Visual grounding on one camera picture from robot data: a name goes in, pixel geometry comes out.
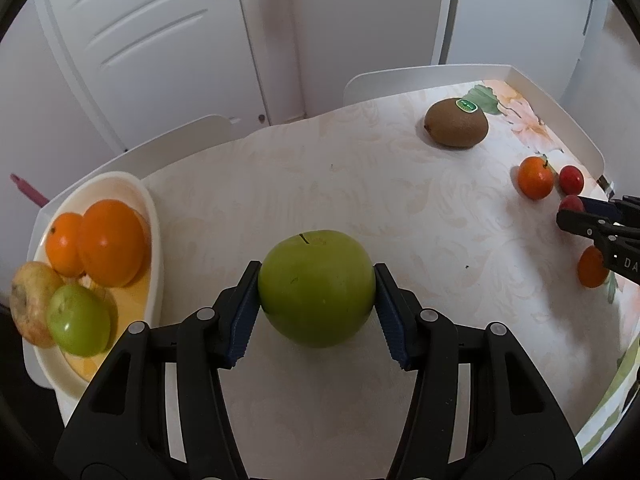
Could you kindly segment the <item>red cherry tomato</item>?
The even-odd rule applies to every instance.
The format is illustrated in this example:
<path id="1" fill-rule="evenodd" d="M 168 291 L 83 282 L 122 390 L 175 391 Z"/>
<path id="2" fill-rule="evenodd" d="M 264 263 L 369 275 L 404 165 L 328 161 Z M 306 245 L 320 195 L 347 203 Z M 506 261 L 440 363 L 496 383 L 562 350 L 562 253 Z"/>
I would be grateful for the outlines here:
<path id="1" fill-rule="evenodd" d="M 564 166 L 559 173 L 559 185 L 565 195 L 579 195 L 585 186 L 585 178 L 579 168 Z"/>
<path id="2" fill-rule="evenodd" d="M 559 210 L 570 210 L 575 212 L 585 212 L 585 205 L 578 195 L 567 195 L 559 204 Z"/>

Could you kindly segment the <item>small green apple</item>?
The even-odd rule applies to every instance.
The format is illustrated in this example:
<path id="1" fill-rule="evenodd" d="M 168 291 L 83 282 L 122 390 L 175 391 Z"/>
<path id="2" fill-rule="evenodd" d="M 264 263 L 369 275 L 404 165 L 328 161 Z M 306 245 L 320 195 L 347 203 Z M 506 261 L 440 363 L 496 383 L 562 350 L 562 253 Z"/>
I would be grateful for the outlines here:
<path id="1" fill-rule="evenodd" d="M 62 351 L 91 358 L 102 353 L 111 337 L 111 317 L 106 303 L 78 284 L 60 287 L 51 297 L 47 328 Z"/>

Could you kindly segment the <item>cream oval fruit bowl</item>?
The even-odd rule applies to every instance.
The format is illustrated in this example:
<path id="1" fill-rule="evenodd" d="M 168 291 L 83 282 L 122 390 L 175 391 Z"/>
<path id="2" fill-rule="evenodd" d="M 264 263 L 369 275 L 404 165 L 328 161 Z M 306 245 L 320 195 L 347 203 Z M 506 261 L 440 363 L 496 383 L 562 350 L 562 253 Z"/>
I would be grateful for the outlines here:
<path id="1" fill-rule="evenodd" d="M 36 359 L 54 390 L 77 401 L 126 328 L 160 318 L 160 220 L 141 180 L 111 171 L 71 192 L 47 224 L 35 266 L 55 288 L 43 303 L 49 340 Z"/>

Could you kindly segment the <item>large russet yellow-red apple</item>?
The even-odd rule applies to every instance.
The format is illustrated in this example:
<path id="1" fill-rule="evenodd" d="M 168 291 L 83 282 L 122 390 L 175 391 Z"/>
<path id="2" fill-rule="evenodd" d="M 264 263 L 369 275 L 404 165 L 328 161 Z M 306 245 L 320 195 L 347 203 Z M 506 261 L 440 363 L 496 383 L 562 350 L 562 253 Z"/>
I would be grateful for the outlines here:
<path id="1" fill-rule="evenodd" d="M 39 348 L 55 342 L 47 326 L 47 310 L 53 294 L 64 284 L 50 266 L 29 261 L 20 266 L 11 282 L 10 311 L 21 336 Z"/>

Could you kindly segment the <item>brown kiwi with sticker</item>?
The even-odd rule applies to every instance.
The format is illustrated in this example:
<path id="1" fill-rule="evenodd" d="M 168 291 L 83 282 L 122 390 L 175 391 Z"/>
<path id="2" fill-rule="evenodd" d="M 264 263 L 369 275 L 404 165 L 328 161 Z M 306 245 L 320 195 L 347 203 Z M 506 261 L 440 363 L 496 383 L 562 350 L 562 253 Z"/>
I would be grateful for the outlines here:
<path id="1" fill-rule="evenodd" d="M 424 117 L 424 129 L 437 144 L 446 148 L 472 148 L 489 131 L 480 107 L 465 98 L 449 98 L 434 103 Z"/>

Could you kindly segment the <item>orange persimmon in bowl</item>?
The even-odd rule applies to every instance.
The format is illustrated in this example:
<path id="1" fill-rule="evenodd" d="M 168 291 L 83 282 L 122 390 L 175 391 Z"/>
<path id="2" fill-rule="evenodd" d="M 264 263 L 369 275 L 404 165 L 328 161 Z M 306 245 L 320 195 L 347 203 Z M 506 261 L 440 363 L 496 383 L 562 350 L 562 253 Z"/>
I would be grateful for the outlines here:
<path id="1" fill-rule="evenodd" d="M 103 287 L 124 287 L 145 257 L 142 224 L 120 200 L 100 200 L 82 215 L 78 254 L 85 272 Z"/>

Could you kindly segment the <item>small orange in bowl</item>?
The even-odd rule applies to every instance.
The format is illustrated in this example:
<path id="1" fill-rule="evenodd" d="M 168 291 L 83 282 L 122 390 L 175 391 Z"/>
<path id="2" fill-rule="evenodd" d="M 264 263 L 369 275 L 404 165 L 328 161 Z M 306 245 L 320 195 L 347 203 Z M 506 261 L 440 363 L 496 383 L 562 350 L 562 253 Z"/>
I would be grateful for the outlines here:
<path id="1" fill-rule="evenodd" d="M 46 244 L 46 254 L 52 268 L 64 278 L 79 278 L 84 266 L 78 254 L 79 229 L 82 215 L 64 212 L 51 224 Z"/>

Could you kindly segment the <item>pink plastic tool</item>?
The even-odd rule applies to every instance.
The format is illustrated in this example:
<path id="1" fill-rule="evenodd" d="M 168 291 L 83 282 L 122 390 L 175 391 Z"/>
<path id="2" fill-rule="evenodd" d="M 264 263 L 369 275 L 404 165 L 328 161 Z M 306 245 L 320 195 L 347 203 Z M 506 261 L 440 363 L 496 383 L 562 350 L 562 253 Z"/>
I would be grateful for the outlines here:
<path id="1" fill-rule="evenodd" d="M 36 204 L 39 208 L 47 206 L 49 200 L 44 197 L 39 191 L 31 186 L 25 179 L 20 178 L 16 174 L 10 174 L 11 181 L 16 185 L 18 190 L 25 195 L 31 202 Z"/>

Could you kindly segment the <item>white panelled door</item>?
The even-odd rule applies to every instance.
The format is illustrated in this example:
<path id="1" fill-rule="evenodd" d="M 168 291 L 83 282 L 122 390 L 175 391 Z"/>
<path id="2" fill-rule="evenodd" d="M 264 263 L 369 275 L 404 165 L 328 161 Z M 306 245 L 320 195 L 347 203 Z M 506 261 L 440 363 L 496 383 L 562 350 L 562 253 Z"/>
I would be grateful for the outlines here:
<path id="1" fill-rule="evenodd" d="M 36 0 L 74 97 L 117 153 L 209 115 L 267 125 L 241 0 Z"/>

